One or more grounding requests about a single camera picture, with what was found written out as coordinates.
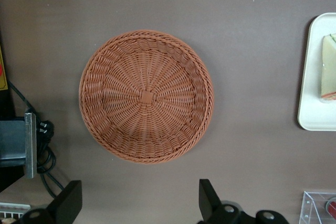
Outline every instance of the wicker basket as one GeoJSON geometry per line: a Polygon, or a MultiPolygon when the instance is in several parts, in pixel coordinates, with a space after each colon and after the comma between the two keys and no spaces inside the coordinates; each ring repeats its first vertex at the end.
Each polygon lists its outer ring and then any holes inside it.
{"type": "Polygon", "coordinates": [[[111,38],[83,71],[79,103],[93,137],[114,155],[154,164],[190,150],[208,127],[213,86],[187,44],[158,31],[111,38]]]}

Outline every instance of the white plastic tray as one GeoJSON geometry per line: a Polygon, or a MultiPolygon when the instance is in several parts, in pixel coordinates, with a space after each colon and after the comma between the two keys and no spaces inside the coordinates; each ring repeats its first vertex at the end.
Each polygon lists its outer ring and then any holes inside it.
{"type": "Polygon", "coordinates": [[[321,97],[322,41],[336,33],[336,13],[324,13],[310,25],[298,121],[308,131],[336,131],[336,102],[321,97]]]}

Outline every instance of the cheese wedge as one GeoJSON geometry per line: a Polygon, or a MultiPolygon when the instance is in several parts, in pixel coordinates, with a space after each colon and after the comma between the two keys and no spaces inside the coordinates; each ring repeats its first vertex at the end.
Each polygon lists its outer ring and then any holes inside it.
{"type": "Polygon", "coordinates": [[[321,97],[336,100],[336,34],[324,36],[322,62],[321,97]]]}

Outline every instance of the round wicker basket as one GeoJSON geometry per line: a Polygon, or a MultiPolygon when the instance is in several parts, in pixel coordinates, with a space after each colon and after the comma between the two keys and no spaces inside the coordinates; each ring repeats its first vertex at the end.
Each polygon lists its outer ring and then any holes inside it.
{"type": "Polygon", "coordinates": [[[79,104],[104,148],[128,161],[154,164],[183,155],[200,140],[214,94],[206,67],[187,44],[137,30],[111,38],[90,58],[79,104]]]}

